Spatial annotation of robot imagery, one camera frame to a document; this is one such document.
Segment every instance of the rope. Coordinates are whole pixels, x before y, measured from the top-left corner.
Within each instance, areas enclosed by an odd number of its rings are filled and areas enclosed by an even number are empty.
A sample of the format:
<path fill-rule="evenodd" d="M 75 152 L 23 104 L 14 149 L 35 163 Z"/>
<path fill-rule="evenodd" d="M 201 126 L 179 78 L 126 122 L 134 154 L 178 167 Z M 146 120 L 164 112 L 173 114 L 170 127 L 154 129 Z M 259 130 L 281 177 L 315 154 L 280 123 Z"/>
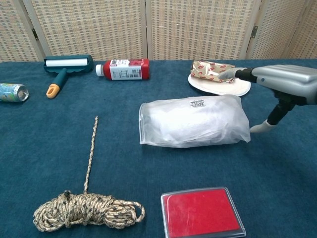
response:
<path fill-rule="evenodd" d="M 95 136 L 98 116 L 91 141 L 91 149 L 84 183 L 84 194 L 71 194 L 66 190 L 57 198 L 41 205 L 33 216 L 33 223 L 42 232 L 53 232 L 63 226 L 71 225 L 107 225 L 110 228 L 123 229 L 141 222 L 145 216 L 144 207 L 138 202 L 116 200 L 112 196 L 104 196 L 88 192 L 89 174 L 94 154 Z M 135 207 L 141 210 L 139 217 Z"/>

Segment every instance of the white adhesive roll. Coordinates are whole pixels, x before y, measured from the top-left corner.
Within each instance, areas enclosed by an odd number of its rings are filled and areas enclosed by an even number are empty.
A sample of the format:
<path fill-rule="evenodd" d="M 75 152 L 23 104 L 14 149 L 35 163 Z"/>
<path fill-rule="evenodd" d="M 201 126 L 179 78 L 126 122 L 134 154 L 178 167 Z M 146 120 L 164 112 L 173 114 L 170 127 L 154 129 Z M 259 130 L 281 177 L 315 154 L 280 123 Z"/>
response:
<path fill-rule="evenodd" d="M 88 64 L 88 59 L 48 59 L 46 60 L 47 67 L 54 66 L 85 66 Z"/>

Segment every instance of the blue tablecloth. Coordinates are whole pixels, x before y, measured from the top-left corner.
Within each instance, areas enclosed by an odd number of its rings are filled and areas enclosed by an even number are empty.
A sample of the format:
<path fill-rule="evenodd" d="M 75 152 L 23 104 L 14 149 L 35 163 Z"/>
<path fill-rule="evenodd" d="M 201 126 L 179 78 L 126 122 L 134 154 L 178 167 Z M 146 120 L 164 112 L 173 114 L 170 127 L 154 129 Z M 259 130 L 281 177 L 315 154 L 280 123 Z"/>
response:
<path fill-rule="evenodd" d="M 221 62 L 317 67 L 317 59 Z M 22 83 L 30 92 L 24 103 L 0 103 L 0 237 L 163 238 L 161 194 L 215 186 L 229 189 L 247 237 L 317 237 L 317 106 L 296 106 L 276 129 L 252 134 L 249 143 L 189 149 L 139 144 L 142 103 L 208 95 L 188 84 L 191 63 L 151 61 L 148 81 L 77 74 L 52 100 L 45 93 L 54 75 L 42 62 L 0 63 L 0 82 Z M 262 123 L 276 104 L 273 93 L 256 84 L 242 96 L 250 126 Z M 96 115 L 89 192 L 138 201 L 146 218 L 124 230 L 78 225 L 41 233 L 32 223 L 41 204 L 66 189 L 83 192 Z"/>

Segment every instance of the soda can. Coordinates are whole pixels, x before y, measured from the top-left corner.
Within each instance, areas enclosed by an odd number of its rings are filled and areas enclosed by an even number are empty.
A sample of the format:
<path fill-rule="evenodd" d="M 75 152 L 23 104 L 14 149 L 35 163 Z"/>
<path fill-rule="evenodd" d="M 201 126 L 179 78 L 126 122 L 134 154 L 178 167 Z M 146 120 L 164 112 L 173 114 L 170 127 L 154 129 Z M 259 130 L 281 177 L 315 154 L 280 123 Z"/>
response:
<path fill-rule="evenodd" d="M 29 91 L 23 84 L 0 83 L 0 102 L 20 103 L 28 97 Z"/>

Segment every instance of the lint roller handle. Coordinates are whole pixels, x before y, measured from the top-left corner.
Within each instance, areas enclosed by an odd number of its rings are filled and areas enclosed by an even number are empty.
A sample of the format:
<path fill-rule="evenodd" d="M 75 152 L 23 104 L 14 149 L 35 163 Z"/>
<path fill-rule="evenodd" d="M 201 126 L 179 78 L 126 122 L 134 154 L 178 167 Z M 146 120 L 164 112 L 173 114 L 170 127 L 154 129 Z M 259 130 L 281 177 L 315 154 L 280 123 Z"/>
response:
<path fill-rule="evenodd" d="M 50 99 L 54 98 L 62 89 L 67 80 L 67 69 L 63 68 L 49 86 L 46 96 Z"/>

